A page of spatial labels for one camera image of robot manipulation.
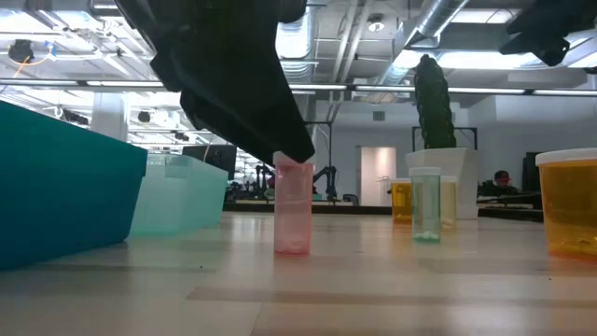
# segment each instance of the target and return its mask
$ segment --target light blue bin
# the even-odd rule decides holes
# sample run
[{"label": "light blue bin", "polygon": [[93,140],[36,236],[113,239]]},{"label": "light blue bin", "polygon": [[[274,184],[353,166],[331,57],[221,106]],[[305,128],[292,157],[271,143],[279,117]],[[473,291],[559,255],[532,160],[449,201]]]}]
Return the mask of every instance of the light blue bin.
[{"label": "light blue bin", "polygon": [[227,185],[228,172],[203,161],[149,154],[131,234],[176,235],[214,227]]}]

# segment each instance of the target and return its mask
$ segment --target cactus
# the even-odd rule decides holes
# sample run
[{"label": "cactus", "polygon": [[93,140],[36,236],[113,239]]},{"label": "cactus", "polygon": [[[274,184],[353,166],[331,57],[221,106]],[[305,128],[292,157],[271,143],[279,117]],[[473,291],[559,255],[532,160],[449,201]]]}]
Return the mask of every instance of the cactus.
[{"label": "cactus", "polygon": [[456,147],[448,82],[436,60],[424,55],[416,67],[414,94],[425,148]]}]

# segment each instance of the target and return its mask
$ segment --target translucent cup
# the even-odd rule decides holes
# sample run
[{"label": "translucent cup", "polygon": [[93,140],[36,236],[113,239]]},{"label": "translucent cup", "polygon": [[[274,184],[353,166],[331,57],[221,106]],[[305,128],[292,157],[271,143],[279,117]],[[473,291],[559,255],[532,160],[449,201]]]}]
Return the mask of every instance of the translucent cup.
[{"label": "translucent cup", "polygon": [[441,241],[441,169],[437,167],[410,168],[412,184],[412,238],[415,241]]},{"label": "translucent cup", "polygon": [[313,166],[274,155],[276,165],[273,249],[276,253],[311,252]]},{"label": "translucent cup", "polygon": [[392,180],[392,218],[396,224],[412,224],[412,193],[409,178]]},{"label": "translucent cup", "polygon": [[456,204],[458,203],[458,178],[441,177],[441,225],[444,232],[456,231]]},{"label": "translucent cup", "polygon": [[548,252],[597,260],[597,148],[537,155]]}]

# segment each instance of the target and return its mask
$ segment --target white wall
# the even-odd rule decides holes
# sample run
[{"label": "white wall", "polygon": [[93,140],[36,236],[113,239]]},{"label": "white wall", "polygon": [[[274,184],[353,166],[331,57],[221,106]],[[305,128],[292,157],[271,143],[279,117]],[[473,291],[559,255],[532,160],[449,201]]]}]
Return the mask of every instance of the white wall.
[{"label": "white wall", "polygon": [[469,109],[479,127],[479,179],[507,170],[520,188],[527,152],[597,147],[597,114],[591,98],[489,97]]},{"label": "white wall", "polygon": [[[339,170],[339,196],[356,194],[357,146],[395,147],[397,177],[407,177],[404,155],[411,152],[411,127],[418,125],[416,109],[409,104],[351,104],[340,112],[333,131],[332,164]],[[526,152],[597,147],[595,106],[592,98],[492,96],[468,110],[452,108],[457,126],[479,128],[479,180],[492,179],[503,169],[520,187]],[[369,121],[372,110],[385,110],[388,122]],[[326,112],[326,102],[318,102],[318,115]],[[456,136],[459,144],[467,143],[461,134]],[[317,138],[317,169],[328,161],[323,138]],[[325,191],[324,178],[317,189]]]}]

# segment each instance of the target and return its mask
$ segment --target wooden table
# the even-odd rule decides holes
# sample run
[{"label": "wooden table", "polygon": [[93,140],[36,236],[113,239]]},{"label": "wooden table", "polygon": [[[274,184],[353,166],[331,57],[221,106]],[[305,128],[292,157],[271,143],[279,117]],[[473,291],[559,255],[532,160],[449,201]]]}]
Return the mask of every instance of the wooden table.
[{"label": "wooden table", "polygon": [[0,334],[596,335],[597,265],[549,258],[543,225],[459,222],[417,245],[390,217],[314,216],[309,257],[273,216],[0,273]]}]

